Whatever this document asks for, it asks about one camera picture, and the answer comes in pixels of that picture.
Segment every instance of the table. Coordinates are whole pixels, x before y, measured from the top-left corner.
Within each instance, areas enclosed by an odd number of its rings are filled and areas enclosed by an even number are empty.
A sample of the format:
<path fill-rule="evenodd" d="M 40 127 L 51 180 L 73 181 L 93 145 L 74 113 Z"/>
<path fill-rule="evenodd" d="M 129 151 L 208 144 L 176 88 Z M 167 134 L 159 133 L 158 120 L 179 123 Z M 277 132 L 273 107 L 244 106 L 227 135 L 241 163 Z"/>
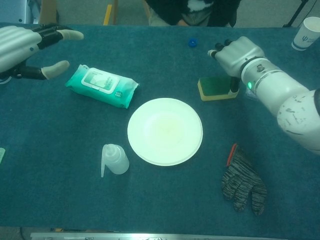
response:
<path fill-rule="evenodd" d="M 13 79 L 0 86 L 0 226 L 103 229 L 121 232 L 317 239 L 320 157 L 286 136 L 258 101 L 203 102 L 199 77 L 224 75 L 207 56 L 217 42 L 247 36 L 277 66 L 309 89 L 319 87 L 320 41 L 292 49 L 296 28 L 72 26 L 82 41 L 65 41 L 28 61 L 60 60 L 69 70 L 51 80 Z M 189 38 L 198 46 L 188 47 Z M 79 64 L 140 83 L 128 109 L 64 86 Z M 155 98 L 176 98 L 202 120 L 203 141 L 188 161 L 160 167 L 131 149 L 132 113 Z M 123 146 L 128 172 L 100 176 L 104 144 Z M 223 198 L 221 179 L 233 143 L 251 156 L 268 190 L 254 216 Z"/>

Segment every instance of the gray floor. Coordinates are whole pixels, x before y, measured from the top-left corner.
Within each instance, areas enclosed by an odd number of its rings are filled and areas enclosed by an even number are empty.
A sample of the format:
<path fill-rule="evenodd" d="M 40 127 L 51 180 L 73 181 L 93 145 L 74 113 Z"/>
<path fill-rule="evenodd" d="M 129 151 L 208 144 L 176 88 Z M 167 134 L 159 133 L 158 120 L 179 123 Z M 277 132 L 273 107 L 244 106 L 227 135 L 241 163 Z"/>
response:
<path fill-rule="evenodd" d="M 58 0 L 59 22 L 61 24 L 102 25 L 106 8 L 112 0 Z M 307 16 L 315 0 L 309 0 L 293 23 L 298 27 Z M 282 27 L 287 24 L 300 5 L 300 0 L 242 0 L 238 9 L 237 28 Z M 320 17 L 320 0 L 308 16 Z M 0 22 L 6 22 L 0 16 Z M 118 25 L 148 25 L 141 0 L 119 0 Z M 48 228 L 23 228 L 25 239 L 31 232 L 47 232 Z M 0 240 L 20 240 L 19 228 L 0 227 Z"/>

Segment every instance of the cable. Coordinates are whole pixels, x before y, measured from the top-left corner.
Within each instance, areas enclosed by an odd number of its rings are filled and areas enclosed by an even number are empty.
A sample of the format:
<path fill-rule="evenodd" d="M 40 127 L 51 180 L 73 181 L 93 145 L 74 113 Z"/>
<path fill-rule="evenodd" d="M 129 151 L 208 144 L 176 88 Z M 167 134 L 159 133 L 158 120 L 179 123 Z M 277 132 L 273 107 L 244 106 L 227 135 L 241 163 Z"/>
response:
<path fill-rule="evenodd" d="M 11 79 L 12 77 L 9 77 L 7 80 L 4 80 L 4 81 L 0 80 L 0 84 L 7 84 Z"/>
<path fill-rule="evenodd" d="M 305 18 L 309 15 L 309 13 L 312 11 L 312 9 L 314 9 L 316 3 L 318 2 L 318 0 L 315 0 L 312 7 L 310 8 L 310 10 L 308 11 L 308 13 L 305 15 L 305 17 L 303 18 L 303 20 L 300 22 L 300 24 L 298 25 L 298 27 L 300 27 L 300 25 L 304 22 Z"/>
<path fill-rule="evenodd" d="M 26 240 L 24 235 L 23 235 L 23 231 L 22 231 L 22 227 L 20 227 L 20 237 L 22 238 L 22 240 Z"/>

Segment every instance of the black knit glove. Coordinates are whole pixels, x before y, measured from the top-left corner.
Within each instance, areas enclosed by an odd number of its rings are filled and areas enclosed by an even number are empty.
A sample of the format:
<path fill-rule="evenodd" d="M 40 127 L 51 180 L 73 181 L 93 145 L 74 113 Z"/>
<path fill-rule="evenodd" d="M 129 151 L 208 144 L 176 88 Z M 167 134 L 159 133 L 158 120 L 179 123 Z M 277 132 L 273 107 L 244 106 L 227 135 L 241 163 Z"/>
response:
<path fill-rule="evenodd" d="M 263 213 L 267 189 L 258 174 L 253 170 L 245 153 L 234 144 L 227 163 L 228 169 L 222 178 L 223 195 L 234 199 L 234 209 L 243 211 L 250 192 L 252 193 L 252 211 L 255 215 Z"/>

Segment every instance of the plastic dropper bottle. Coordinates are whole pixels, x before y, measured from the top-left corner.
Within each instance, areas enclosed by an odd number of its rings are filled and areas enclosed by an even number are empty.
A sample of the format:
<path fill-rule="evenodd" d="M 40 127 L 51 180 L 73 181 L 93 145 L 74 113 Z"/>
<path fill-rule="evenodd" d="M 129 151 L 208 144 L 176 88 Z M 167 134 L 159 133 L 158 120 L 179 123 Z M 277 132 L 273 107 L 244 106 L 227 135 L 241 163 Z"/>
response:
<path fill-rule="evenodd" d="M 101 177 L 104 177 L 105 166 L 114 174 L 124 174 L 129 168 L 129 160 L 125 150 L 115 144 L 106 144 L 102 149 Z"/>

